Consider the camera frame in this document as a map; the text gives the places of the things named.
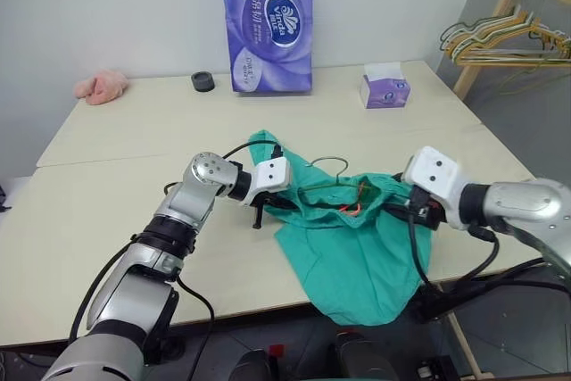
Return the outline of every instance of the floor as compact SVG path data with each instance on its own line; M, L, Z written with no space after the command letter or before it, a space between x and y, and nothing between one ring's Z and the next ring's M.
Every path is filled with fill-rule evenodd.
M555 281L549 269L531 276ZM496 291L457 311L480 367L496 377L529 376L567 372L569 367L569 320L571 302L561 293L522 288ZM331 376L327 347L343 327L321 316L287 321L222 328L211 337L194 380L224 380L239 358L249 350L268 349L282 344L285 352L278 360L284 380ZM425 358L450 355L461 375L469 374L451 328L446 321L419 325L409 312L394 323L381 327L353 329L378 341L385 357L402 380L414 380L416 368ZM145 381L184 380L201 337L190 338L180 360L145 369ZM32 356L38 363L50 359ZM44 369L34 368L7 353L7 380L39 380Z

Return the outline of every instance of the tissue package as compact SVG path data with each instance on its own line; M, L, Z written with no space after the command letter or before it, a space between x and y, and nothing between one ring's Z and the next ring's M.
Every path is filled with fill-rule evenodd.
M224 0L232 87L309 91L313 0Z

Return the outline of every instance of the beige table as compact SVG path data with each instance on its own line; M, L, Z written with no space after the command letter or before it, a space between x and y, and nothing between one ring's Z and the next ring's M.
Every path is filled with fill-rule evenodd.
M192 89L189 77L135 79L113 103L79 102L37 165L224 152L261 128L308 156L315 142L329 145L324 153L339 154L336 141L398 142L412 131L480 123L424 62L404 63L403 72L412 87L406 108L375 110L359 99L362 66L316 69L312 95L238 96L229 75L216 76L216 89L205 94Z
M309 103L307 99L288 102ZM469 117L460 108L452 109ZM315 139L308 138L307 129L298 137L291 131L286 143L308 159L343 155L351 162L347 172L350 175L401 171L420 146L433 145L458 160L476 181L531 177L479 124L394 132L382 128L374 132L370 122L363 124L367 131L363 132L360 125L352 123L354 131L350 135L324 130ZM66 337L97 271L131 234L146 225L162 199L162 186L181 177L191 156L183 152L225 151L247 138L247 132L226 133L224 128L200 133L200 138L189 138L185 151L178 154L39 169L0 229L0 346ZM218 142L216 147L210 145L211 140ZM246 168L251 167L246 151L236 158ZM186 259L183 279L211 300L219 316L307 302L273 238L279 222L266 216L264 228L257 231L251 229L252 217L252 209L218 200L198 236L196 252ZM443 225L434 236L429 276L433 280L458 277L474 268L490 250L490 245ZM534 251L514 238L502 236L501 253L490 270L505 269L533 257ZM189 322L206 316L200 303L183 294L174 321Z

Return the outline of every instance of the wooden clothes rack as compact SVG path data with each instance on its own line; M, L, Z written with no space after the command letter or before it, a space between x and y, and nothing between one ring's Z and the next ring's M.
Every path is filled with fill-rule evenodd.
M494 16L507 15L519 0L498 0L495 9L493 10ZM571 0L557 0L562 4L571 6ZM474 85L478 74L480 73L481 66L466 66L462 70L456 85L454 86L454 93L460 100L464 100L468 91Z

